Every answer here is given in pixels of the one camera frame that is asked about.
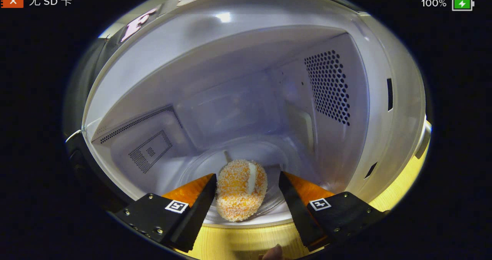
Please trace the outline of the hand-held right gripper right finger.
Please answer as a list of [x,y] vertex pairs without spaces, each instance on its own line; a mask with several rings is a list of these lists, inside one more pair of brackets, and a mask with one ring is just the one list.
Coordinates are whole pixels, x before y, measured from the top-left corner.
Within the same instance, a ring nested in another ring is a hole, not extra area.
[[308,249],[340,245],[389,214],[351,192],[335,194],[286,171],[279,174],[278,188]]

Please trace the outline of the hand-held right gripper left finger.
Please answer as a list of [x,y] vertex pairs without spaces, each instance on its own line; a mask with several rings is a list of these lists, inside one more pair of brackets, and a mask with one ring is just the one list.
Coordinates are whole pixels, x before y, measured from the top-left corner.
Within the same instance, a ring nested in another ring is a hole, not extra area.
[[216,196],[217,175],[207,174],[164,195],[147,193],[115,216],[162,246],[189,252]]

